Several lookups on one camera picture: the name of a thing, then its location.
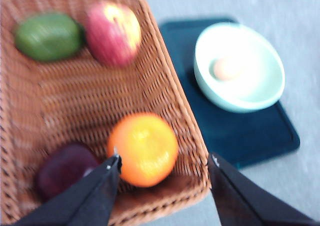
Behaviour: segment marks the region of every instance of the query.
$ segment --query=orange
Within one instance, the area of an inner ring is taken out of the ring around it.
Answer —
[[[121,156],[120,177],[137,187],[151,187],[172,171],[178,157],[175,133],[161,117],[136,113],[124,117],[112,130],[107,156]]]

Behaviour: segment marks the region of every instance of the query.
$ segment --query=apple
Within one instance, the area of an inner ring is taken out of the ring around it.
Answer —
[[[88,11],[86,40],[91,54],[99,62],[125,67],[139,51],[141,29],[129,7],[99,2]]]
[[[40,167],[35,187],[44,201],[62,193],[88,175],[100,162],[81,142],[69,142],[51,154]]]

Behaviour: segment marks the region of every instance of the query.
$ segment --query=red apple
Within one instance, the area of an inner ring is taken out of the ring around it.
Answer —
[[[88,11],[86,40],[98,61],[124,67],[138,53],[141,29],[136,15],[127,6],[100,2]]]

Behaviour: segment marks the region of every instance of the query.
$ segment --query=dark blue cutting board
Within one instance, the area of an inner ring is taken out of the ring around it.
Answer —
[[[252,113],[231,113],[212,104],[194,75],[199,34],[229,18],[172,21],[160,27],[174,68],[191,105],[209,152],[216,152],[237,168],[297,149],[300,139],[280,102]]]

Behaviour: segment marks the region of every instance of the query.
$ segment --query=dark purple plum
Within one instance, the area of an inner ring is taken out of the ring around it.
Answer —
[[[99,164],[84,143],[67,143],[42,165],[36,175],[35,186],[41,198],[48,201],[88,175]]]

